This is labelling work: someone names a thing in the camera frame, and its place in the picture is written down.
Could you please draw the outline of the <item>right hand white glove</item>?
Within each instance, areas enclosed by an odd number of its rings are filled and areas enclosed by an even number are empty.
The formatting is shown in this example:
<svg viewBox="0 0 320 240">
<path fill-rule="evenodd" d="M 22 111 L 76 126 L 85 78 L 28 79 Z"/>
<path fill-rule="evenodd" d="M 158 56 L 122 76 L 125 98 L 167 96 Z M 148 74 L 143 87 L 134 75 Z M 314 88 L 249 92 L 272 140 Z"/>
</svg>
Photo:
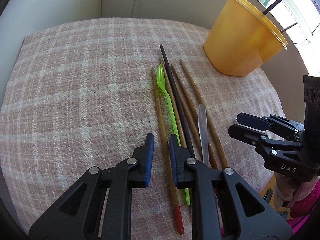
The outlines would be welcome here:
<svg viewBox="0 0 320 240">
<path fill-rule="evenodd" d="M 319 176 L 314 176 L 309 182 L 300 182 L 282 174 L 275 173 L 276 184 L 274 186 L 274 206 L 281 207 L 288 202 L 288 208 L 291 208 L 295 202 L 305 199 L 309 196 L 319 181 Z"/>
</svg>

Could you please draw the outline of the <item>pink sleeve right forearm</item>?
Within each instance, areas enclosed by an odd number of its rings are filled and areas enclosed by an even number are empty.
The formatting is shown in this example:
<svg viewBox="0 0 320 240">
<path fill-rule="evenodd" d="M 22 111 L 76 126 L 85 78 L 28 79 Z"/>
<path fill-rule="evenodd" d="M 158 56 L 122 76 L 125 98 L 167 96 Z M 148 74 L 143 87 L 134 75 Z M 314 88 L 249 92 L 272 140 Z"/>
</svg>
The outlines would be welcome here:
<svg viewBox="0 0 320 240">
<path fill-rule="evenodd" d="M 291 226 L 293 234 L 295 234 L 310 216 L 311 211 L 315 208 L 319 199 L 319 181 L 316 183 L 313 191 L 303 200 L 295 202 L 291 207 L 291 218 L 287 223 Z"/>
</svg>

